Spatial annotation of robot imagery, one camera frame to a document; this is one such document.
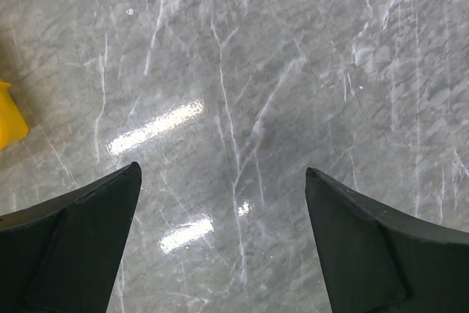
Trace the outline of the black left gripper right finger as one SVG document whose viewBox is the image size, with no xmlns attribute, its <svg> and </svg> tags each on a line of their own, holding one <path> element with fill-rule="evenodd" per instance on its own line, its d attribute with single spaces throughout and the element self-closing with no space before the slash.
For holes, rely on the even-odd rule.
<svg viewBox="0 0 469 313">
<path fill-rule="evenodd" d="M 306 201 L 333 312 L 467 312 L 468 234 L 306 171 Z"/>
</svg>

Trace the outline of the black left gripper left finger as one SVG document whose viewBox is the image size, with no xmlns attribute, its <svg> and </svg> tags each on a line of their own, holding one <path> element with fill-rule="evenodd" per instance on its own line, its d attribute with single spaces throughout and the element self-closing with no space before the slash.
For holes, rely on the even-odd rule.
<svg viewBox="0 0 469 313">
<path fill-rule="evenodd" d="M 105 312 L 141 190 L 131 164 L 1 216 L 2 312 Z"/>
</svg>

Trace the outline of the yellow plastic bin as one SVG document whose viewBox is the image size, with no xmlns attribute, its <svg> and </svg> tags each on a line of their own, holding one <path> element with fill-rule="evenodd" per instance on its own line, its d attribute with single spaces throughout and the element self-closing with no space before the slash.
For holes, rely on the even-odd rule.
<svg viewBox="0 0 469 313">
<path fill-rule="evenodd" d="M 11 84 L 1 80 L 0 86 L 0 148 L 4 149 L 23 139 L 29 129 L 9 93 Z"/>
</svg>

